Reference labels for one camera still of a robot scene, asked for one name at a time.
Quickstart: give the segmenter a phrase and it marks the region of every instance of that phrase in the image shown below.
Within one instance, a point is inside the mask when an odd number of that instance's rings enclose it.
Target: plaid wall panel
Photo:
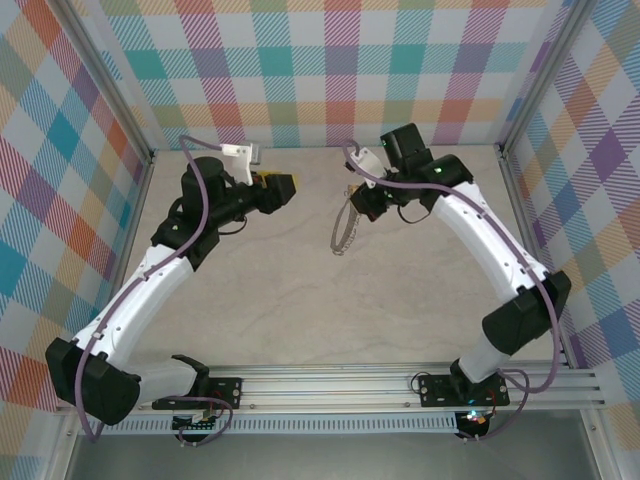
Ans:
[[[555,42],[556,39],[558,38],[558,34],[562,30],[564,21],[567,19],[567,16],[569,14],[569,10],[571,10],[571,7],[575,4],[575,2],[576,0],[562,1],[562,6],[560,7],[560,10],[556,15],[556,18],[554,19],[553,24],[551,25],[551,28],[547,32],[547,35],[544,39],[544,42],[542,43],[542,46],[540,47],[540,50],[538,51],[538,54],[536,55],[535,60],[533,61],[533,63],[531,64],[531,67],[529,68],[529,72],[527,73],[527,76],[525,77],[524,82],[522,82],[520,89],[518,90],[518,96],[516,97],[515,101],[511,105],[511,109],[509,110],[509,114],[507,115],[507,120],[502,126],[502,130],[500,131],[500,135],[496,139],[496,143],[502,144],[506,140],[507,134],[509,133],[509,130],[513,126],[513,121],[515,120],[516,116],[520,112],[520,108],[522,107],[522,102],[524,102],[524,99],[527,97],[527,95],[531,91],[531,87],[533,87],[533,84],[535,83],[536,78],[538,77],[538,73],[540,72],[540,69],[542,68],[545,61],[547,60],[547,56],[549,54],[551,45],[553,45],[553,42]]]
[[[515,148],[544,261],[573,281],[563,325],[640,466],[640,2],[601,0]]]
[[[118,80],[134,113],[176,149],[181,134],[377,144],[407,122],[428,143],[494,143],[531,67],[525,50],[560,0],[103,0],[103,19],[89,16],[96,1],[75,0],[87,29],[119,79],[112,54],[124,52],[151,118]]]
[[[45,0],[0,16],[0,478],[35,478],[44,351],[106,304],[142,162]]]

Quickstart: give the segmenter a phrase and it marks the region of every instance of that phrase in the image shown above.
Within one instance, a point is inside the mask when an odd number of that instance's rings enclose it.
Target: black plastic cover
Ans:
[[[56,338],[45,352],[49,374],[61,400],[75,401],[74,381],[82,349]],[[130,375],[90,355],[82,378],[85,411],[107,425],[121,422],[135,407],[140,396],[140,377]]]
[[[433,161],[431,151],[425,146],[414,123],[385,133],[380,140],[391,166],[405,175],[411,175]]]
[[[560,318],[571,290],[571,280],[560,271],[546,278],[542,285],[549,293],[556,315]],[[487,339],[507,355],[513,355],[550,327],[547,307],[536,287],[523,291],[482,320],[482,330]]]
[[[225,181],[222,176],[224,166],[219,159],[214,157],[198,157],[194,161],[204,180],[209,205],[216,205],[225,196]],[[191,165],[187,166],[187,171],[182,175],[180,183],[182,185],[182,210],[185,216],[199,220],[202,215],[202,192]]]
[[[462,160],[451,154],[434,160],[424,167],[420,174],[422,175],[420,182],[437,183],[451,188],[464,182],[473,182],[473,175]],[[420,196],[420,203],[431,212],[438,198],[447,195],[440,190],[424,190]]]
[[[369,188],[366,183],[360,185],[349,197],[356,211],[366,215],[374,222],[387,211],[388,198],[382,188]]]
[[[151,245],[154,247],[162,244],[177,250],[184,245],[196,231],[197,224],[184,216],[173,215],[166,218],[151,237]],[[220,243],[220,235],[217,229],[206,229],[191,248],[185,253],[193,270],[197,270],[209,252]]]

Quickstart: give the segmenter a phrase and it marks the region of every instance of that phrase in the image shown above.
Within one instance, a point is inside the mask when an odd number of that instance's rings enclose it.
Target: black joint motor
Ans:
[[[194,270],[220,242],[219,228],[244,221],[253,210],[269,215],[286,205],[296,193],[293,175],[253,174],[253,185],[247,185],[237,183],[217,158],[199,157],[195,163],[204,181],[209,208],[205,230],[184,253]],[[181,185],[182,197],[173,203],[167,219],[151,237],[154,246],[161,244],[177,250],[200,224],[202,193],[191,165],[182,175]]]
[[[395,171],[388,171],[385,180],[397,183],[434,183],[455,187],[473,182],[473,175],[455,155],[435,159],[422,141],[418,127],[410,123],[380,137],[387,158]],[[375,221],[391,205],[404,207],[412,200],[431,211],[437,199],[445,193],[439,190],[390,188],[365,183],[351,195],[355,209]]]

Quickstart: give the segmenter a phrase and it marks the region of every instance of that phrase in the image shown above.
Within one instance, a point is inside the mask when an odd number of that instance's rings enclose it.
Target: marble-patterned surface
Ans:
[[[517,234],[492,147],[432,150],[458,155]],[[343,163],[337,148],[266,150],[261,168],[295,173],[297,195],[271,216],[252,213],[245,231],[222,239],[165,303],[133,360],[184,353],[211,365],[449,362],[472,347],[482,317],[498,302],[471,254],[437,218],[406,225],[392,210],[373,224],[363,218],[347,253],[331,253],[345,187],[361,180]],[[160,153],[130,271],[180,196],[185,165],[180,152]],[[406,209],[411,218],[423,212]],[[519,358],[550,355],[547,335]]]

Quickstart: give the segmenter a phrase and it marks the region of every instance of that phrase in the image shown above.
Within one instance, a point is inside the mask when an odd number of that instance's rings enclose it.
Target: robotic arm link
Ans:
[[[483,319],[475,347],[451,365],[450,384],[458,400],[468,402],[485,390],[512,355],[557,323],[571,282],[562,271],[550,273],[519,245],[489,208],[460,159],[454,155],[434,159],[414,124],[381,140],[392,170],[366,148],[356,148],[347,158],[346,167],[366,179],[351,196],[356,210],[373,222],[389,206],[403,207],[418,200],[462,239],[503,302]],[[557,368],[558,332],[553,330]],[[528,390],[544,390],[554,375],[552,370],[545,384]]]
[[[84,411],[107,425],[122,421],[141,403],[169,396],[207,396],[208,368],[199,362],[175,355],[166,362],[133,366],[129,365],[129,357],[164,301],[193,275],[220,242],[221,227],[246,221],[245,216],[254,210],[271,214],[295,194],[292,175],[262,175],[249,170],[249,165],[256,161],[254,148],[222,146],[223,153],[244,153],[240,161],[234,160],[233,176],[213,157],[195,160],[199,178],[189,165],[181,180],[182,197],[174,202],[168,217],[151,238],[152,246],[131,278],[98,317],[71,341],[56,338],[47,348],[47,364],[59,398],[77,406],[78,370],[82,370]],[[199,191],[200,181],[204,182],[206,201]],[[197,233],[205,203],[208,206],[204,229],[184,251],[166,262]],[[111,321],[98,332],[114,306]],[[80,369],[81,358],[88,349],[86,366]]]

